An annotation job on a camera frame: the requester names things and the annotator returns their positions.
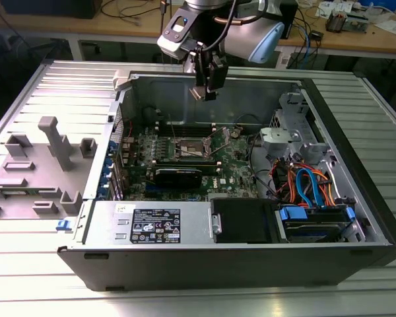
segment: green circuit board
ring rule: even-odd
[[[257,197],[257,188],[251,177],[247,162],[247,137],[230,138],[228,145],[223,133],[215,133],[211,138],[211,149],[219,149],[210,158],[195,155],[194,144],[200,144],[203,138],[182,137],[177,144],[185,145],[191,152],[177,154],[173,137],[161,137],[147,130],[132,135],[129,156],[125,155],[125,170],[129,187],[125,200],[129,201],[208,201],[212,197]],[[156,169],[153,159],[165,164],[166,168],[196,168],[203,172],[201,186],[190,190],[156,188],[150,179],[150,173]],[[191,160],[203,160],[197,165]]]

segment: white label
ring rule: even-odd
[[[136,205],[132,203],[117,203],[114,209],[115,213],[133,213]]]

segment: motherboard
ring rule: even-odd
[[[238,128],[167,125],[131,132],[123,138],[120,153],[124,200],[257,197],[248,166],[248,137]]]

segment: blue latch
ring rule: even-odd
[[[113,164],[113,161],[112,161],[112,159],[110,157],[106,157],[104,159],[104,165],[105,166],[111,166],[112,164]]]
[[[348,214],[348,217],[351,220],[354,220],[356,218],[355,212],[354,212],[354,210],[351,207],[346,207],[346,213]]]
[[[108,183],[108,181],[109,181],[109,179],[108,179],[107,177],[103,176],[103,177],[100,177],[99,184],[100,184],[101,186],[102,186],[102,185],[106,185],[106,184]]]
[[[280,217],[282,220],[308,219],[305,208],[299,206],[283,207],[280,210]]]
[[[117,149],[117,143],[115,141],[108,141],[108,148],[110,151]]]
[[[101,174],[104,175],[104,176],[110,174],[110,169],[107,166],[103,166]]]
[[[107,194],[107,188],[104,188],[104,187],[99,187],[98,189],[97,189],[97,193],[98,193],[98,195],[106,195]]]
[[[59,220],[57,223],[57,227],[55,228],[57,231],[71,231],[70,227],[71,222],[69,220]]]

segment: black box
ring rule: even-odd
[[[10,15],[94,18],[102,0],[0,0]]]

